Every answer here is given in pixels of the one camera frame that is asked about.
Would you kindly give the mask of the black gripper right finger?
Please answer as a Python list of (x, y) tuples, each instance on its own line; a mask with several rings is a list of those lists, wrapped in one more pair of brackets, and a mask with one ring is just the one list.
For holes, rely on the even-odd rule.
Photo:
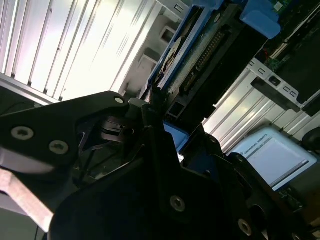
[(246, 205), (242, 186), (216, 138), (199, 125), (183, 150), (183, 166), (213, 182), (209, 193), (214, 216), (213, 236), (219, 240), (263, 240)]

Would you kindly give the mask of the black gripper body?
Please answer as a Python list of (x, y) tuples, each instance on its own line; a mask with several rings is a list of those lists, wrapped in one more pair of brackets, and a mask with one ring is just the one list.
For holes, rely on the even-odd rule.
[[(51, 240), (219, 240), (214, 238), (214, 215), (209, 190), (213, 181), (178, 167), (178, 180), (169, 191), (156, 180), (144, 160), (133, 161), (76, 192), (56, 211), (49, 227)], [(298, 240), (299, 227), (274, 204), (252, 222), (268, 240)]]

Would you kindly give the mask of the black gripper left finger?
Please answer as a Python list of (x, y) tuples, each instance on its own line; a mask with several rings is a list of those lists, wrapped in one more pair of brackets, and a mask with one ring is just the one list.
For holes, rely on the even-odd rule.
[(0, 190), (30, 218), (54, 218), (61, 187), (85, 151), (124, 145), (124, 164), (146, 161), (156, 184), (169, 191), (183, 168), (157, 107), (106, 91), (3, 115), (0, 118)]

